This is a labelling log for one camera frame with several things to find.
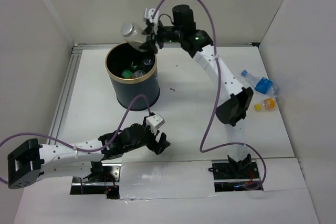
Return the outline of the large clear crushed bottle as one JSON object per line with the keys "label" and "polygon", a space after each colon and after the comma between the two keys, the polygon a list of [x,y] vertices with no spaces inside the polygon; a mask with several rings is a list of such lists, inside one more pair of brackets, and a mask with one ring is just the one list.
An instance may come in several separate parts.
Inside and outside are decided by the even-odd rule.
{"label": "large clear crushed bottle", "polygon": [[141,66],[143,68],[149,68],[151,69],[154,64],[154,61],[151,58],[144,58],[141,62]]}

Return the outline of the red-label clear water bottle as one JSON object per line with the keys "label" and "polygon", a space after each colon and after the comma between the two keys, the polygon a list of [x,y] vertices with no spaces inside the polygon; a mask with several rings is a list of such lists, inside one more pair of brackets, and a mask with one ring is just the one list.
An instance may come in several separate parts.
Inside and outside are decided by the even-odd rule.
{"label": "red-label clear water bottle", "polygon": [[132,79],[140,78],[140,77],[144,76],[145,74],[146,74],[145,71],[139,69],[132,74],[131,78]]}

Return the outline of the green plastic bottle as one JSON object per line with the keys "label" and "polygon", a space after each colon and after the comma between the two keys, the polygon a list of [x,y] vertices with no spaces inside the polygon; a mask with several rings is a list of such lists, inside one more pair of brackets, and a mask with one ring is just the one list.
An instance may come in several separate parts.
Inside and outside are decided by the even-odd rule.
{"label": "green plastic bottle", "polygon": [[134,72],[139,70],[139,65],[131,62],[121,73],[121,77],[124,79],[131,79]]}

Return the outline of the small orange yellow-capped bottle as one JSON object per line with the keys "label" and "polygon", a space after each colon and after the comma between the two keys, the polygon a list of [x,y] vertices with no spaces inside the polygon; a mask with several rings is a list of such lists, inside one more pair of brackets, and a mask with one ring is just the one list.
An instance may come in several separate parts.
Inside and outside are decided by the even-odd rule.
{"label": "small orange yellow-capped bottle", "polygon": [[259,103],[254,105],[254,109],[257,112],[261,111],[273,111],[278,107],[278,103],[274,98],[266,98]]}

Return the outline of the blue-label clear bottle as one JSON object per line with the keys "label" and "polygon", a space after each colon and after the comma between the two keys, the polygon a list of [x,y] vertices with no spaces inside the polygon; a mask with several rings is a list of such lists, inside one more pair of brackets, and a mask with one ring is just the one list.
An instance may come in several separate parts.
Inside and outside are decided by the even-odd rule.
{"label": "blue-label clear bottle", "polygon": [[279,92],[279,87],[274,82],[265,77],[255,77],[246,70],[241,72],[241,76],[247,83],[257,92],[271,97],[276,97]]}

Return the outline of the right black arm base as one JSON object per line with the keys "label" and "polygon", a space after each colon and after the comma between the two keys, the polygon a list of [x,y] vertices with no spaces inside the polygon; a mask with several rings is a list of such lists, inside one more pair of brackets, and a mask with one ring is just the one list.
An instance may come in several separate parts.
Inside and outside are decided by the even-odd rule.
{"label": "right black arm base", "polygon": [[257,187],[261,181],[256,162],[252,162],[241,172],[233,172],[228,161],[212,162],[208,171],[213,174],[215,192],[262,190]]}

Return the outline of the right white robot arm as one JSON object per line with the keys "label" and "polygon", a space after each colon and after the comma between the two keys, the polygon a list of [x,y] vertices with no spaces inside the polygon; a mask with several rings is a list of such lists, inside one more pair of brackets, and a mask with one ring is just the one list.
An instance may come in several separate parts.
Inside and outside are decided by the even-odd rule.
{"label": "right white robot arm", "polygon": [[141,49],[157,52],[167,42],[177,42],[217,84],[218,103],[215,115],[224,124],[228,142],[229,172],[235,178],[242,177],[251,164],[251,155],[246,145],[244,119],[253,97],[252,88],[245,88],[232,74],[216,52],[212,38],[204,30],[196,28],[193,11],[188,5],[177,5],[172,9],[171,26],[164,26],[159,11],[146,8],[143,20],[147,36]]}

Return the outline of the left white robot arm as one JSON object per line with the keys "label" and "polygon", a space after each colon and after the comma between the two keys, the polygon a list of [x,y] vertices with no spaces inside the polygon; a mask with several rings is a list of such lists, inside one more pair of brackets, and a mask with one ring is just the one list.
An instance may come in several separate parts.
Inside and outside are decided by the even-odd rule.
{"label": "left white robot arm", "polygon": [[42,179],[73,176],[96,182],[107,177],[103,161],[147,147],[160,155],[171,144],[158,127],[157,115],[146,116],[142,124],[104,134],[90,141],[66,147],[62,144],[40,144],[36,138],[26,140],[7,156],[8,187],[21,189]]}

